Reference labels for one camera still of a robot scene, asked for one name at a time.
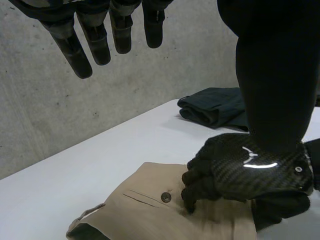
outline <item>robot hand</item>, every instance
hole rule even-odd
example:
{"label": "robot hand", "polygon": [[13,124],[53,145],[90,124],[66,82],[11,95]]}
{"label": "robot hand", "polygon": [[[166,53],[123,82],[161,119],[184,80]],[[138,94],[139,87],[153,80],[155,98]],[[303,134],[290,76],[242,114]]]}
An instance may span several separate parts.
{"label": "robot hand", "polygon": [[181,196],[190,213],[201,199],[253,200],[257,230],[308,210],[308,196],[319,187],[305,144],[293,152],[273,154],[261,150],[248,134],[209,138],[187,168]]}
{"label": "robot hand", "polygon": [[[143,0],[144,29],[147,44],[158,48],[163,40],[165,9],[173,0]],[[74,30],[74,14],[80,22],[94,61],[106,65],[111,56],[104,19],[110,14],[115,49],[119,54],[131,50],[131,14],[141,0],[10,0],[30,18],[47,29],[75,74],[85,79],[92,68]]]}

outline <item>gray wall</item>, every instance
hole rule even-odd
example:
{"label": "gray wall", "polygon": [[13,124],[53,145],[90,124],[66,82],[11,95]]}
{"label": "gray wall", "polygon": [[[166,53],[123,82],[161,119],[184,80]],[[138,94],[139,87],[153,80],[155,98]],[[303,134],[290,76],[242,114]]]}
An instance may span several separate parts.
{"label": "gray wall", "polygon": [[0,2],[0,179],[172,99],[208,87],[237,86],[237,38],[215,0],[174,0],[164,41],[149,49],[142,8],[133,14],[132,50],[77,78],[50,34],[7,0]]}

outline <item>brown button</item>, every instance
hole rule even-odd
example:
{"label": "brown button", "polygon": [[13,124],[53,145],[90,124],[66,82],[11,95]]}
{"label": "brown button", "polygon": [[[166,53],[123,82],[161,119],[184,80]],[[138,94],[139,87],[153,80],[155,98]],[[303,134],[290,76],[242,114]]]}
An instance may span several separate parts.
{"label": "brown button", "polygon": [[164,202],[164,203],[169,203],[171,201],[171,195],[170,193],[168,192],[164,192],[161,194],[161,200]]}

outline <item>table surface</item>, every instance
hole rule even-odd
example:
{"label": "table surface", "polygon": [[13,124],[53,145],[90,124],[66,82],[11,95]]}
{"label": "table surface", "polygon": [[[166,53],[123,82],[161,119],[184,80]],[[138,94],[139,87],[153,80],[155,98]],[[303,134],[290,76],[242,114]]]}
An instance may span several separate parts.
{"label": "table surface", "polygon": [[[63,240],[69,224],[105,201],[144,162],[186,164],[212,136],[182,119],[173,100],[0,180],[0,240]],[[304,141],[320,137],[315,108]],[[308,212],[258,234],[261,240],[319,239],[320,195]]]}

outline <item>khaki trousers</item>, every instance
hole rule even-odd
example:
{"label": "khaki trousers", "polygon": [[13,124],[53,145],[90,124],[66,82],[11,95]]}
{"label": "khaki trousers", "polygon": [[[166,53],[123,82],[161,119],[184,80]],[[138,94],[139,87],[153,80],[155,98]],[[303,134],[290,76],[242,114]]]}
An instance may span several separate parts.
{"label": "khaki trousers", "polygon": [[251,202],[199,200],[184,209],[185,165],[145,162],[108,199],[73,221],[69,240],[255,240]]}

